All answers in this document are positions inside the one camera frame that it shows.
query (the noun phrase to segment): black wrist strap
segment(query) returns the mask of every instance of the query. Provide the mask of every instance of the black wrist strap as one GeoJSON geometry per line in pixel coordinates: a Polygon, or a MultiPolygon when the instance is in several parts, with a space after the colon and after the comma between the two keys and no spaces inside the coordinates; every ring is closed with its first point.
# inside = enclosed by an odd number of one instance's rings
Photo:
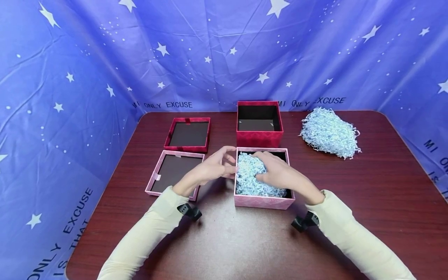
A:
{"type": "Polygon", "coordinates": [[[296,230],[300,233],[306,231],[308,227],[312,227],[319,224],[319,218],[311,212],[307,212],[305,218],[297,216],[294,221],[291,223],[296,230]]]}
{"type": "Polygon", "coordinates": [[[198,208],[191,208],[191,206],[188,203],[182,204],[177,207],[180,213],[182,213],[184,216],[189,217],[192,221],[197,221],[201,216],[202,213],[199,211],[198,208]]]}

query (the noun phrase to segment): gift box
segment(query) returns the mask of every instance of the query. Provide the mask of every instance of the gift box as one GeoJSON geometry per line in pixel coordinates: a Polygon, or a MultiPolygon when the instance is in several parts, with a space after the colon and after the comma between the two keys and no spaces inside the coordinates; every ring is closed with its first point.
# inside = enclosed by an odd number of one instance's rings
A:
{"type": "MultiPolygon", "coordinates": [[[[289,165],[288,149],[237,147],[237,166],[238,157],[241,153],[253,154],[257,151],[268,151],[273,155],[278,156],[289,165]]],[[[233,196],[235,199],[235,206],[279,210],[286,210],[296,200],[294,192],[291,190],[287,190],[286,197],[284,198],[237,194],[237,178],[235,179],[235,189],[233,191],[233,196]]]]}
{"type": "Polygon", "coordinates": [[[209,138],[210,118],[174,118],[164,149],[207,153],[209,138]]]}
{"type": "Polygon", "coordinates": [[[277,101],[238,101],[237,119],[237,146],[280,146],[283,125],[277,101]]]}
{"type": "MultiPolygon", "coordinates": [[[[175,185],[188,171],[203,162],[204,156],[204,154],[163,150],[145,192],[159,196],[167,187],[175,185]]],[[[199,187],[190,193],[191,201],[196,201],[198,191],[199,187]]]]}

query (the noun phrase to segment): fabric backdrop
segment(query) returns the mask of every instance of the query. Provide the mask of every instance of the fabric backdrop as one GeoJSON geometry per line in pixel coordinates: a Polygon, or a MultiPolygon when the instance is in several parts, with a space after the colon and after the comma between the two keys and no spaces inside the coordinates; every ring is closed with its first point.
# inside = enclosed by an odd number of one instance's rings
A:
{"type": "Polygon", "coordinates": [[[2,279],[65,278],[148,112],[235,111],[238,100],[265,99],[282,111],[376,110],[448,197],[447,1],[16,0],[1,7],[2,279]]]}

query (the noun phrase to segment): brown table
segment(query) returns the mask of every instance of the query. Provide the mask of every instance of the brown table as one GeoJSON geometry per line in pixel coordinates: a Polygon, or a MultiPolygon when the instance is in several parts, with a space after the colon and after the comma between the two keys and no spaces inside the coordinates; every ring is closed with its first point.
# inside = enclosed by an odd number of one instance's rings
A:
{"type": "MultiPolygon", "coordinates": [[[[373,111],[338,112],[354,123],[361,154],[352,160],[316,152],[297,137],[307,112],[281,113],[282,147],[293,167],[335,192],[359,222],[384,241],[419,279],[448,277],[448,206],[387,118],[373,111]]],[[[144,193],[174,117],[211,117],[209,154],[236,144],[236,113],[150,113],[137,126],[67,266],[70,280],[96,279],[109,254],[156,197],[144,193]]],[[[187,218],[151,254],[134,279],[364,279],[316,228],[290,225],[304,214],[235,207],[233,184],[199,190],[203,213],[187,218]]]]}

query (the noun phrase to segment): cream sleeve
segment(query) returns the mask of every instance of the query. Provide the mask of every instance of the cream sleeve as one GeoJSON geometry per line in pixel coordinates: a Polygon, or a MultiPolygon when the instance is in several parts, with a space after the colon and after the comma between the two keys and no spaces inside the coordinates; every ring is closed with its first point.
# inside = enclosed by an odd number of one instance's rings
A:
{"type": "Polygon", "coordinates": [[[404,263],[375,235],[359,224],[352,211],[334,193],[323,190],[325,200],[307,205],[319,219],[319,229],[371,280],[415,280],[404,263]]]}
{"type": "Polygon", "coordinates": [[[179,225],[179,205],[188,198],[168,187],[145,215],[129,230],[104,263],[98,280],[130,280],[157,244],[179,225]]]}

